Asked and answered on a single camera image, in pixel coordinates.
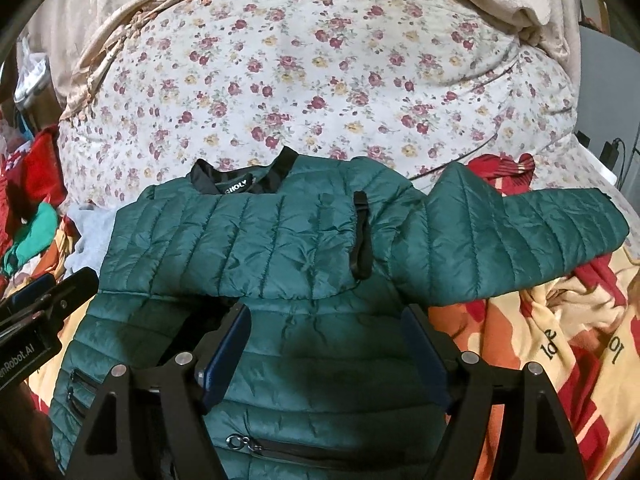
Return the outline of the red garment pile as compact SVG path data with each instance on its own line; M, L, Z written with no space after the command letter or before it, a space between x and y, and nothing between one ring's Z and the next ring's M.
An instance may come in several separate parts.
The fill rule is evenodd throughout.
M66 199L56 140L58 126L52 125L1 164L1 255L11 248L18 226L34 216L40 203L56 208Z

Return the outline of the orange red cartoon blanket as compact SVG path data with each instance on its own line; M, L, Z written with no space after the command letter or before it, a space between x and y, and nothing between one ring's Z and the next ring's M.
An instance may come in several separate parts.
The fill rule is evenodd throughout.
M247 300L250 340L206 426L233 479L420 479L444 432L402 341L404 300L372 276L322 300ZM65 465L116 363L148 367L195 346L219 298L109 296L82 306L59 356L29 378L50 408ZM559 393L586 474L609 479L639 440L639 263L625 248L520 292L434 307L434 327L487 363L540 363Z

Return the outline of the red cloth on bed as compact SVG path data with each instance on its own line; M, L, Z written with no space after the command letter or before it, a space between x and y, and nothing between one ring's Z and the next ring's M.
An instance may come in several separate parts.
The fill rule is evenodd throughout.
M536 169L534 158L528 153L521 154L518 160L506 155L480 155L466 166L502 196L528 192Z

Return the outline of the green garment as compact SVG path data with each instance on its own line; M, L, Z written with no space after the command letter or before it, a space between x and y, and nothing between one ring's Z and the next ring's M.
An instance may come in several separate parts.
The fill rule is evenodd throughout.
M49 203L40 203L35 215L18 229L12 246L3 255L1 273L12 278L26 262L50 246L57 229L56 210Z

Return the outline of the green quilted puffer jacket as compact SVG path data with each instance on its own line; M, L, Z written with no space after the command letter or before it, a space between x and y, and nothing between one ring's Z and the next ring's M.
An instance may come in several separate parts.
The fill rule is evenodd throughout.
M205 419L230 478L421 479L444 415L402 340L404 307L544 284L628 232L596 188L504 197L457 162L421 192L367 157L199 160L116 214L55 385L55 459L70 461L83 379L160 364L183 323L209 326L238 300L250 339Z

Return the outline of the floral white duvet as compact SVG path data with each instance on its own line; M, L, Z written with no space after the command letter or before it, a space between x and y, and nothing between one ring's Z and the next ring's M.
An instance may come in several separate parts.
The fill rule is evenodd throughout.
M605 188L576 106L553 58L461 0L186 0L126 39L58 140L70 199L104 207L286 147L422 190L484 153L531 154L535 188Z

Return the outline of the clear plastic bag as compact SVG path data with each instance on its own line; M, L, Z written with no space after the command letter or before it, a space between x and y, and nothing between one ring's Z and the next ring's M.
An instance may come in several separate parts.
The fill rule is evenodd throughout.
M18 70L14 90L14 103L19 110L26 110L38 94L49 87L51 71L49 58L44 53L29 53Z

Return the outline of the grey fleece garment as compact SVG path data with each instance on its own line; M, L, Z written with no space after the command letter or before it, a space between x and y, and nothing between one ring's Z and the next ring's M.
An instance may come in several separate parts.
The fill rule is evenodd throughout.
M117 209L94 205L72 205L67 217L79 233L79 240L64 262L64 278L83 268L100 274L114 229Z

